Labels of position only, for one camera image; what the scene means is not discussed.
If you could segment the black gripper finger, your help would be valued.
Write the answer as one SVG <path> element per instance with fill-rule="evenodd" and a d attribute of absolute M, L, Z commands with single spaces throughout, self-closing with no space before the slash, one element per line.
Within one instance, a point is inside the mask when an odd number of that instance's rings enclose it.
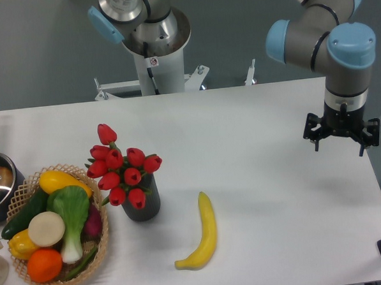
<path fill-rule="evenodd" d="M 329 128 L 326 126 L 324 118 L 314 113 L 308 113 L 304 125 L 303 138 L 314 144 L 315 151 L 318 152 L 321 140 L 328 136 Z"/>
<path fill-rule="evenodd" d="M 380 119 L 372 118 L 368 121 L 361 120 L 354 132 L 354 140 L 360 145 L 359 156 L 369 147 L 377 147 L 380 144 Z"/>

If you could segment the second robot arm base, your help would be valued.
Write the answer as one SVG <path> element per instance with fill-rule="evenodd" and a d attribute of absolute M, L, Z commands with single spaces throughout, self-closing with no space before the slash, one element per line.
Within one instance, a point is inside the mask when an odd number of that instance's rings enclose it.
<path fill-rule="evenodd" d="M 173 54 L 191 36 L 188 18 L 171 0 L 98 0 L 87 16 L 106 40 L 143 57 Z"/>

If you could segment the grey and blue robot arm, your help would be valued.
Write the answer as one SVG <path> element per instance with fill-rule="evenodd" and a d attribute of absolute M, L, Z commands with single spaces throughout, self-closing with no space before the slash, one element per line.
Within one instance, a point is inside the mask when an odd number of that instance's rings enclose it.
<path fill-rule="evenodd" d="M 301 18 L 272 25 L 266 54 L 325 77 L 323 116 L 307 115 L 303 137 L 316 146 L 328 136 L 351 138 L 362 155 L 380 142 L 380 120 L 363 119 L 376 58 L 375 32 L 349 21 L 361 0 L 298 1 L 304 8 Z"/>

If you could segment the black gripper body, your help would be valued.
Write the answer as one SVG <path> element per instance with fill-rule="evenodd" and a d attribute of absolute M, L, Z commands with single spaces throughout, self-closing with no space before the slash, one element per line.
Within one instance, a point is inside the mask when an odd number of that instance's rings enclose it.
<path fill-rule="evenodd" d="M 341 136 L 345 138 L 365 138 L 368 134 L 364 128 L 364 108 L 348 111 L 346 105 L 342 109 L 334 110 L 324 103 L 323 117 L 320 128 L 317 130 L 318 139 L 323 140 L 328 136 Z"/>

